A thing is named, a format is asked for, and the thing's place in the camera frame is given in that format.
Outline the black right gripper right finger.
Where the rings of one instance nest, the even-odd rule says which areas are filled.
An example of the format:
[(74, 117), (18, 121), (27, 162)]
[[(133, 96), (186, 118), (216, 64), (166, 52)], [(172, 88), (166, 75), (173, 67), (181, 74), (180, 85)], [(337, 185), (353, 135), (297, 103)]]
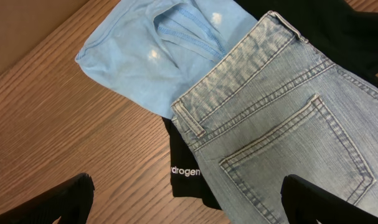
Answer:
[(280, 194), (289, 224), (378, 224), (378, 217), (294, 174), (283, 179)]

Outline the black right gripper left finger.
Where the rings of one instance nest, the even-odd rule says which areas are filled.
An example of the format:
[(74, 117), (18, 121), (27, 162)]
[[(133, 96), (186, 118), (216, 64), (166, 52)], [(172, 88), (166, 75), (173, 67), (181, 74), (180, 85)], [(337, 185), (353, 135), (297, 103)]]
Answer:
[(5, 224), (86, 224), (94, 198), (94, 183), (81, 173), (23, 204), (0, 214)]

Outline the light blue denim jeans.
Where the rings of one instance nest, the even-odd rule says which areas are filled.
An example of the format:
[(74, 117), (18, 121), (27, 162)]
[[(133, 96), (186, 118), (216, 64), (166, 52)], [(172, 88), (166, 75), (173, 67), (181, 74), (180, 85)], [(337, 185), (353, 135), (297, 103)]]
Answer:
[(286, 223), (296, 174), (378, 217), (378, 88), (269, 11), (173, 104), (173, 123), (233, 223)]

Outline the light blue t-shirt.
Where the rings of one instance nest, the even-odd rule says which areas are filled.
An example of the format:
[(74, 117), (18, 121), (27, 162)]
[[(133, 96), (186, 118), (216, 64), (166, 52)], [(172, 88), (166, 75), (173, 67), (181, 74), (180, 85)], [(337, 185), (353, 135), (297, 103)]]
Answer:
[(233, 0), (122, 0), (75, 60), (97, 83), (164, 118), (256, 24)]

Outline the black garment with white text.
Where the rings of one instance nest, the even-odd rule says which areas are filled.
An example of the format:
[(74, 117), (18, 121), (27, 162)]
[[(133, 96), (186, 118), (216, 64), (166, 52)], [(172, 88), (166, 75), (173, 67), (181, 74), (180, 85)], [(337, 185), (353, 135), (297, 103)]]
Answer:
[[(378, 88), (378, 12), (356, 11), (342, 0), (237, 0), (259, 19), (276, 11), (326, 56)], [(194, 197), (220, 209), (197, 161), (171, 120), (169, 134), (171, 187), (174, 197)]]

